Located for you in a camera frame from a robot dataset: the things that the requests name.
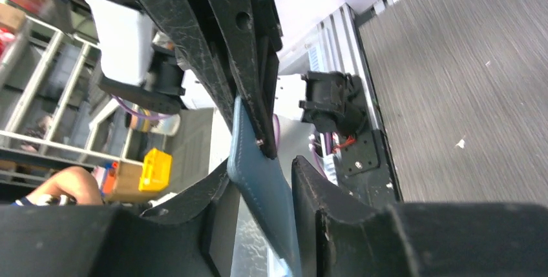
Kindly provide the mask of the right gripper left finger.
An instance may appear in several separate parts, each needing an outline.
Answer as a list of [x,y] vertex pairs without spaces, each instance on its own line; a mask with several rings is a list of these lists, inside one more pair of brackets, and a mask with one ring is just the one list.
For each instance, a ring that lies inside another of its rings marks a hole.
[[230,276],[240,194],[226,161],[175,197],[141,217],[160,228],[142,276]]

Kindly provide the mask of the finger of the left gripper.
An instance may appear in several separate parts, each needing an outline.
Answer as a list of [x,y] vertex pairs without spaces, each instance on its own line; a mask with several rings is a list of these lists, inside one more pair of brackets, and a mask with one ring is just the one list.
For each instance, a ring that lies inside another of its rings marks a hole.
[[277,155],[272,115],[282,48],[274,0],[208,0],[224,38],[229,67],[263,154]]
[[174,43],[178,63],[194,70],[224,117],[233,116],[235,84],[208,0],[138,0]]

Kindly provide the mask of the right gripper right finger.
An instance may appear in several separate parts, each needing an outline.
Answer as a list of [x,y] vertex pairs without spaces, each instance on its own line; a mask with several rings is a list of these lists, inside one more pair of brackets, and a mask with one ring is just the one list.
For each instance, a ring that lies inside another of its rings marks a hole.
[[291,182],[303,276],[417,276],[399,219],[406,205],[365,205],[303,156]]

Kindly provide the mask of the blue leather card holder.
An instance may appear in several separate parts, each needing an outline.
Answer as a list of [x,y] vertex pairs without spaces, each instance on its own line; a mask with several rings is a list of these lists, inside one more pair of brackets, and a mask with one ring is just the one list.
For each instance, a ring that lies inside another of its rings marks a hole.
[[302,276],[291,188],[277,158],[257,145],[255,131],[241,97],[236,97],[227,174],[289,276]]

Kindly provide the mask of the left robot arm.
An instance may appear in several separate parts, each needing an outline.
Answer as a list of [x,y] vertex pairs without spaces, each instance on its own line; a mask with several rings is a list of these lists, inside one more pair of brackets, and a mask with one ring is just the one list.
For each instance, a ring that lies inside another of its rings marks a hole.
[[241,97],[252,133],[277,154],[274,116],[300,121],[306,85],[280,76],[274,0],[85,0],[101,50],[100,88],[162,114],[200,108],[196,78],[228,125]]

